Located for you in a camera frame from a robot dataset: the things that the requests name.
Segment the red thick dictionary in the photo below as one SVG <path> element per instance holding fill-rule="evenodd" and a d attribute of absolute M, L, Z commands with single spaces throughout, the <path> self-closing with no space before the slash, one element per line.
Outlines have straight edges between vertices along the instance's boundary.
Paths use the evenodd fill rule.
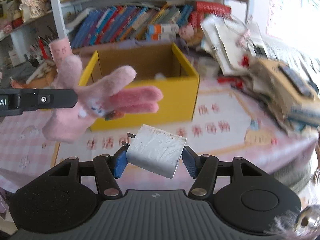
<path fill-rule="evenodd" d="M 215 15 L 226 15 L 231 13 L 231 7 L 214 2 L 196 1 L 194 2 L 196 11 Z"/>

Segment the orange white box upper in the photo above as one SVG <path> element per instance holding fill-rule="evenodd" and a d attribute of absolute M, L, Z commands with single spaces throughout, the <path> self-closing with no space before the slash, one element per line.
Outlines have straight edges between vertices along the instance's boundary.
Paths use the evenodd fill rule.
<path fill-rule="evenodd" d="M 177 34 L 179 32 L 179 26 L 177 24 L 153 24 L 147 28 L 147 33 L 153 34 Z"/>

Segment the orange white box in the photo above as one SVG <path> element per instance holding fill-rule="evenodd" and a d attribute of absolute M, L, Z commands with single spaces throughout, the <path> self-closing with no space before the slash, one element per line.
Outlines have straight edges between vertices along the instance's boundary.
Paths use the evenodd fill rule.
<path fill-rule="evenodd" d="M 147 41 L 173 41 L 176 33 L 146 34 L 145 38 Z"/>
<path fill-rule="evenodd" d="M 179 32 L 179 26 L 177 24 L 153 24 L 147 28 L 147 33 L 153 34 L 177 34 Z"/>

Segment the pink rabbit plush glove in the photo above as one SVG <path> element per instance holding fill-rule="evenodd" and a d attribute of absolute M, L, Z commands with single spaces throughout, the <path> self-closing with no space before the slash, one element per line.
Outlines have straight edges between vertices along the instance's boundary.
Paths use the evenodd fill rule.
<path fill-rule="evenodd" d="M 82 61 L 69 55 L 57 73 L 56 87 L 72 89 L 78 101 L 72 108 L 55 109 L 42 129 L 47 140 L 73 143 L 98 119 L 114 120 L 125 114 L 156 113 L 163 93 L 155 86 L 128 88 L 137 73 L 121 66 L 89 86 L 79 86 Z"/>

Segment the wooden chessboard box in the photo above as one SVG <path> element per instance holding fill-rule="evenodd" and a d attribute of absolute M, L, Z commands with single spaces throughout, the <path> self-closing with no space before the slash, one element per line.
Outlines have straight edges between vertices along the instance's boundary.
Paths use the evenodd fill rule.
<path fill-rule="evenodd" d="M 25 82 L 25 88 L 47 88 L 57 76 L 56 64 L 45 60 Z"/>

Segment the white rabbit doll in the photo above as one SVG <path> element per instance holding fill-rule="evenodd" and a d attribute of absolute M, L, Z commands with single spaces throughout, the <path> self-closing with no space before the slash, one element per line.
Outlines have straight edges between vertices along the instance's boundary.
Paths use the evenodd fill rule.
<path fill-rule="evenodd" d="M 20 11 L 23 22 L 44 16 L 48 11 L 46 4 L 47 0 L 21 0 Z"/>

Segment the yellow cardboard box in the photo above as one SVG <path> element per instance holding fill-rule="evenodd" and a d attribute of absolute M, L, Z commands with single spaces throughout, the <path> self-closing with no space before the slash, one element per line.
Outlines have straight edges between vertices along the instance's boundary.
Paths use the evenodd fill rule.
<path fill-rule="evenodd" d="M 162 91 L 159 110 L 150 114 L 127 114 L 117 120 L 97 119 L 90 127 L 92 131 L 137 127 L 142 124 L 157 126 L 193 119 L 200 77 L 174 43 L 96 50 L 85 63 L 79 84 L 91 85 L 124 65 L 132 66 L 137 73 L 128 88 L 155 86 Z"/>

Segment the orange white box lower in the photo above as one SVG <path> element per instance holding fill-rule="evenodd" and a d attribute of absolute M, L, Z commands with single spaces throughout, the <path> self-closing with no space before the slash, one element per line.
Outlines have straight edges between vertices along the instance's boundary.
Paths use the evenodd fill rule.
<path fill-rule="evenodd" d="M 146 34 L 145 38 L 147 41 L 173 41 L 176 33 Z"/>

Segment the large white power adapter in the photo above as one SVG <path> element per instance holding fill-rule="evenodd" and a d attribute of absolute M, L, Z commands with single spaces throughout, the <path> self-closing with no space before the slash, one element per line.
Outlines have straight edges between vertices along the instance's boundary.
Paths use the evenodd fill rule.
<path fill-rule="evenodd" d="M 127 161 L 172 179 L 186 142 L 185 137 L 149 125 L 142 125 L 127 149 Z"/>

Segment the pink cylindrical container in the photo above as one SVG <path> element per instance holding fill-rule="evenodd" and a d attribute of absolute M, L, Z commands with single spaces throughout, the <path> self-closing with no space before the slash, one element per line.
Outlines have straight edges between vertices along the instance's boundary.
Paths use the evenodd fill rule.
<path fill-rule="evenodd" d="M 49 49 L 57 69 L 60 69 L 62 62 L 66 57 L 73 54 L 71 44 L 67 36 L 51 42 L 49 44 Z"/>

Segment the pink pig figurine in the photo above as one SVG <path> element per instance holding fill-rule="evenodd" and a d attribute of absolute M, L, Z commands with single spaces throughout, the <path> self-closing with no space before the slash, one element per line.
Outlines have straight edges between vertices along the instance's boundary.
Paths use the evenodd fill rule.
<path fill-rule="evenodd" d="M 179 29 L 179 36 L 185 41 L 191 40 L 194 35 L 195 35 L 195 32 L 194 32 L 193 26 L 190 23 L 180 27 Z"/>

